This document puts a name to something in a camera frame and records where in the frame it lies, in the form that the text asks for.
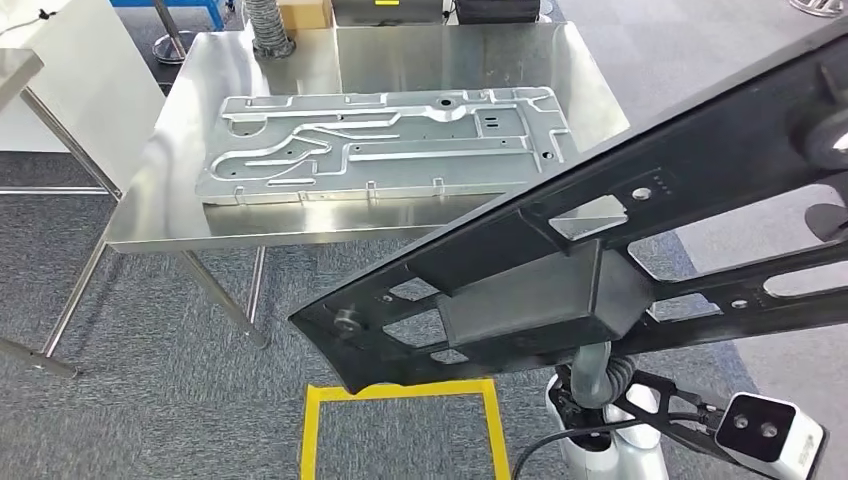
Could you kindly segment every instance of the metal table leg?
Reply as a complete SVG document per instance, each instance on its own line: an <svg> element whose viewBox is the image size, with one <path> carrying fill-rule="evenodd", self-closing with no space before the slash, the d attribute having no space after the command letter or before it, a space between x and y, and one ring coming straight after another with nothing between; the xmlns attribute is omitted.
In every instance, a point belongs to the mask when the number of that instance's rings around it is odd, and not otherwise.
<svg viewBox="0 0 848 480"><path fill-rule="evenodd" d="M97 269L97 264L100 263L100 259L103 258L103 253L105 251L106 242L103 240L103 236L101 235L97 240L97 245L95 245L94 251L91 252L91 256L88 257L88 261L85 263L85 267L83 267L82 273L80 274L76 285L74 285L74 289L71 291L71 296L68 297L68 301L65 303L65 308L62 310L62 315L59 316L59 321L56 322L56 325L53 327L53 331L50 332L50 337L47 338L47 342L44 343L44 347L41 349L41 353L43 353L46 358L52 357L53 352L56 351L56 347L59 345L59 340L62 339L62 334L65 333L65 328L67 328L68 322L71 321L71 317L73 317L74 312L76 312L77 306L79 306L79 302L85 293L85 289L91 281L91 276L94 275L94 270Z"/></svg>
<svg viewBox="0 0 848 480"><path fill-rule="evenodd" d="M46 357L41 353L30 350L20 343L15 343L11 340L6 340L5 338L0 338L0 352L8 353L18 360L22 360L38 368L43 368L50 373L59 375L60 377L74 378L80 373L79 369L76 367L66 365L62 362L57 362L56 360Z"/></svg>
<svg viewBox="0 0 848 480"><path fill-rule="evenodd" d="M259 330L256 330L250 319L245 315L244 310L238 306L227 291L215 280L215 277L206 270L206 267L203 266L197 255L194 252L180 252L180 256L184 260L183 263L188 268L189 273L194 277L194 280L206 290L206 293L215 303L224 308L227 316L230 317L236 328L244 333L257 347L267 347L271 343L270 339L259 333Z"/></svg>
<svg viewBox="0 0 848 480"><path fill-rule="evenodd" d="M259 305L259 290L262 288L262 270L265 268L265 247L256 249L253 261L253 280L250 282L250 295L247 297L247 319L256 322L256 307Z"/></svg>
<svg viewBox="0 0 848 480"><path fill-rule="evenodd" d="M121 191L112 182L111 179L100 169L100 167L92 160L85 148L80 145L73 135L65 128L64 125L56 118L55 115L47 108L44 102L29 88L21 91L21 99L35 113L35 115L44 122L44 125L53 132L54 135L68 149L71 155L77 160L80 165L92 176L102 187L2 187L0 194L2 195L99 195L110 194L116 200L121 198ZM106 249L106 243L103 237L97 241L88 262L83 268L80 278L74 285L74 289L68 298L59 320L53 327L50 337L44 344L41 352L32 350L19 343L0 338L0 351L5 352L19 360L22 360L30 365L42 368L56 375L73 378L79 373L76 367L66 365L64 363L53 360L51 357L59 345L62 334L68 326L68 323L73 317L74 312L79 306L80 300L88 287L91 277L94 274L97 264L103 257Z"/></svg>

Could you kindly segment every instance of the black device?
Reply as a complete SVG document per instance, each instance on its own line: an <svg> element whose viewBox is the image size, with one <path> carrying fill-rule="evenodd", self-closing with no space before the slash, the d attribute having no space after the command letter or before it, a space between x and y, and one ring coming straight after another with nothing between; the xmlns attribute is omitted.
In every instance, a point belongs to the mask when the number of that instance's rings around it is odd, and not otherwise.
<svg viewBox="0 0 848 480"><path fill-rule="evenodd" d="M454 0L460 25L479 23L534 23L540 0Z"/></svg>

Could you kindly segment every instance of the black plastic frame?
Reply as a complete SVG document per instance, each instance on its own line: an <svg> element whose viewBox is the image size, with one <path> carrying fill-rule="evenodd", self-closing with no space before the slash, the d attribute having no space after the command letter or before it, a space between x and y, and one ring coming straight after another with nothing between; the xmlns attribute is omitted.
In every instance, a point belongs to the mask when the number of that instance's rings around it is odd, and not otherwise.
<svg viewBox="0 0 848 480"><path fill-rule="evenodd" d="M823 31L846 31L837 22ZM679 348L767 333L848 322L848 289L798 298L769 295L763 283L782 273L848 259L848 243L794 252L679 282L655 280L627 252L637 240L770 198L811 183L829 183L848 197L848 158L819 161L806 143L818 132L813 113L846 111L836 87L848 88L848 36L805 39L804 49L778 52L740 75L744 82L580 165L466 215L381 264L338 286L290 320L321 350L352 392L380 382L418 384L523 370L567 361L573 349L524 358L466 354L442 364L430 354L447 342L414 348L385 335L382 326L435 308L439 295L556 252L600 240L649 280L655 300L700 293L722 315L657 322L644 313L622 338L618 354ZM648 188L650 199L634 198ZM602 195L627 209L622 225L569 241L548 223ZM416 302L389 289L420 277L440 290ZM733 308L745 302L745 308ZM336 316L346 310L340 328ZM356 328L351 329L353 321Z"/></svg>

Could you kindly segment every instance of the flexible hose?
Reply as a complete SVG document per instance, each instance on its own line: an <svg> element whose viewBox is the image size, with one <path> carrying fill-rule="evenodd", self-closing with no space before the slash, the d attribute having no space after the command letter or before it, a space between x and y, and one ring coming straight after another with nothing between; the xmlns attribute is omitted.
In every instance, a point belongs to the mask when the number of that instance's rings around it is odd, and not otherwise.
<svg viewBox="0 0 848 480"><path fill-rule="evenodd" d="M627 391L636 363L610 355L609 342L580 347L570 368L571 394L583 408L603 408Z"/></svg>
<svg viewBox="0 0 848 480"><path fill-rule="evenodd" d="M288 57L294 51L294 41L286 36L283 17L275 0L244 0L244 7L253 26L253 48L262 58Z"/></svg>
<svg viewBox="0 0 848 480"><path fill-rule="evenodd" d="M612 399L610 403L618 400L618 398L627 392L627 387L630 386L630 381L633 380L633 373L636 372L636 362L630 357L610 357L610 362L607 365L607 377L612 386Z"/></svg>

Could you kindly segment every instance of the metal stand pole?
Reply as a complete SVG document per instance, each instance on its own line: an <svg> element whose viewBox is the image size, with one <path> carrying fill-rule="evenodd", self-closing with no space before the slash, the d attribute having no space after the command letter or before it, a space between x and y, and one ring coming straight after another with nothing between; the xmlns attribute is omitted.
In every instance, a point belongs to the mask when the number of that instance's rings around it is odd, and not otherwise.
<svg viewBox="0 0 848 480"><path fill-rule="evenodd" d="M253 261L253 280L250 282L250 296L247 297L247 319L256 322L256 307L259 305L259 291L262 289L262 270L265 268L265 247L256 249Z"/></svg>
<svg viewBox="0 0 848 480"><path fill-rule="evenodd" d="M270 339L256 330L241 307L238 306L227 291L215 280L215 277L206 270L206 267L203 266L197 255L194 252L180 252L180 256L184 260L183 263L185 263L189 273L194 277L194 280L206 290L206 293L215 303L224 308L236 328L244 333L260 349L267 347L271 343Z"/></svg>
<svg viewBox="0 0 848 480"><path fill-rule="evenodd" d="M194 42L197 32L179 31L164 0L153 0L153 6L156 7L156 13L168 33L153 44L153 56L161 63L179 65L185 60L186 52Z"/></svg>

